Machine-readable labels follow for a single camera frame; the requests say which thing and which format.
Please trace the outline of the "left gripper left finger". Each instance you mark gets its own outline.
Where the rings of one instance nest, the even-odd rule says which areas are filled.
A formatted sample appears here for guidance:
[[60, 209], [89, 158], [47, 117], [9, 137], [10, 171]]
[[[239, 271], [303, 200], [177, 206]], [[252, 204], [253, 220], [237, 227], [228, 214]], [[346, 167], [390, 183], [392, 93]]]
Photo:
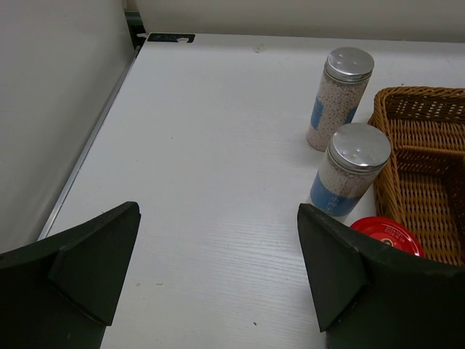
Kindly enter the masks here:
[[1, 254], [2, 348], [99, 348], [137, 239], [133, 201]]

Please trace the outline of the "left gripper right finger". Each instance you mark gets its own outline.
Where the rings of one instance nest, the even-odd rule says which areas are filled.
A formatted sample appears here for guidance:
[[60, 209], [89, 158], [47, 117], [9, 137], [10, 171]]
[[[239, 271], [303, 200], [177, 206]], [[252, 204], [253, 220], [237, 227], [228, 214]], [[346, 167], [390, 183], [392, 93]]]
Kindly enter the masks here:
[[390, 247], [310, 204], [299, 240], [329, 348], [462, 348], [464, 269]]

